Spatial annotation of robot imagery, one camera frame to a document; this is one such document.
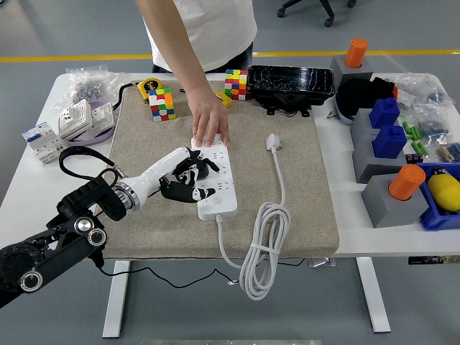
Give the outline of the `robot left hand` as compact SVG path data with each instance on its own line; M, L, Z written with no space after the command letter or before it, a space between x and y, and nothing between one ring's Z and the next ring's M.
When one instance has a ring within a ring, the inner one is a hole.
M200 150L180 147L164 156L141 175L124 178L118 186L126 193L126 208L138 210L151 195L161 192L172 201L197 203L216 193L213 188L196 186L200 174L206 169L219 171L218 166Z

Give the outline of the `person's right hand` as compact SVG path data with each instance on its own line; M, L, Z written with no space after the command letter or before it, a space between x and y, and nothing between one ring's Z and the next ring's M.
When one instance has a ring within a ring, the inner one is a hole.
M229 112L209 86L186 91L193 115L193 138L197 147L210 147L217 132L226 147L230 146Z

